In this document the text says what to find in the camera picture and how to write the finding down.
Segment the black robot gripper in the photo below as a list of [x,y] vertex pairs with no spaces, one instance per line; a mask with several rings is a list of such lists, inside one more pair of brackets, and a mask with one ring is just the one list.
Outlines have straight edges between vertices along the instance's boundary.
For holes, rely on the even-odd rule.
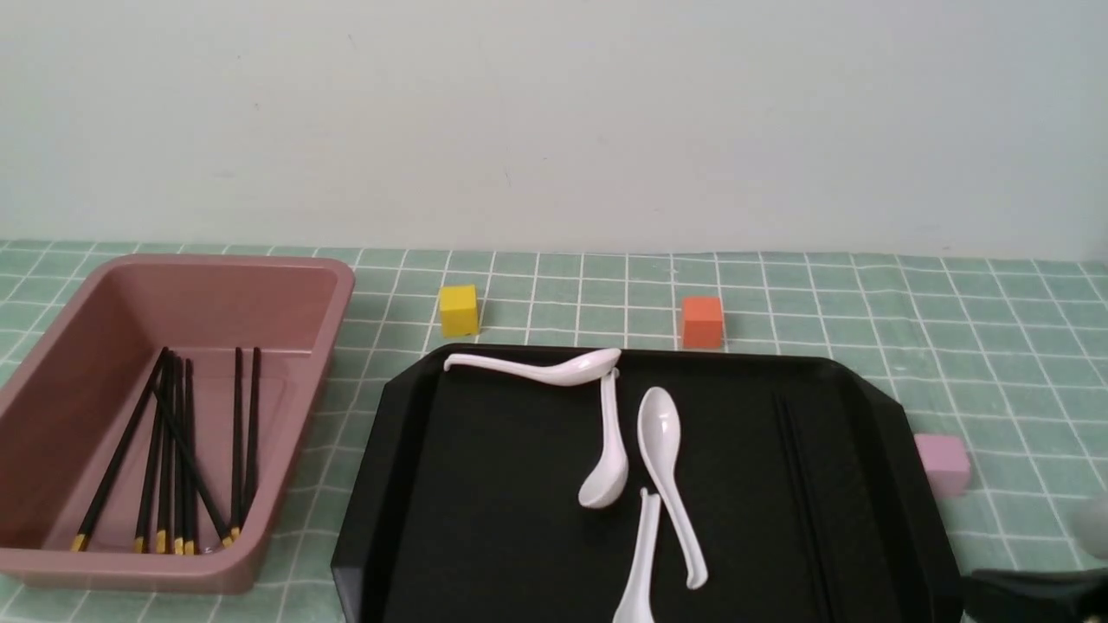
[[960,585],[976,622],[1105,622],[1107,571],[974,570]]

